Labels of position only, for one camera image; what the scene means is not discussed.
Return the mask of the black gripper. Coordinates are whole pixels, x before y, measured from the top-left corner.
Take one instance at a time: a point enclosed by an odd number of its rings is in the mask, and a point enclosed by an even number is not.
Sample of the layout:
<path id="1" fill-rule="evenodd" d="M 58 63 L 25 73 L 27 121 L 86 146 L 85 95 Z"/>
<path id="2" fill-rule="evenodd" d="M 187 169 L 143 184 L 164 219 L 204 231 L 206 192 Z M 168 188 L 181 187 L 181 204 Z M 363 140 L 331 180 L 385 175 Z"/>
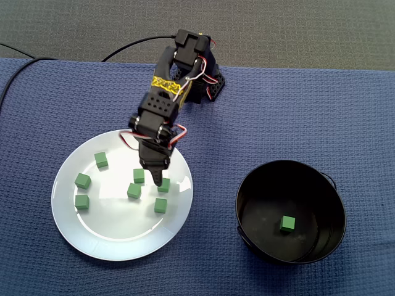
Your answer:
<path id="1" fill-rule="evenodd" d="M 162 171 L 170 165 L 172 150 L 152 140 L 139 140 L 139 162 L 151 172 L 154 184 L 160 187 L 163 182 Z"/>

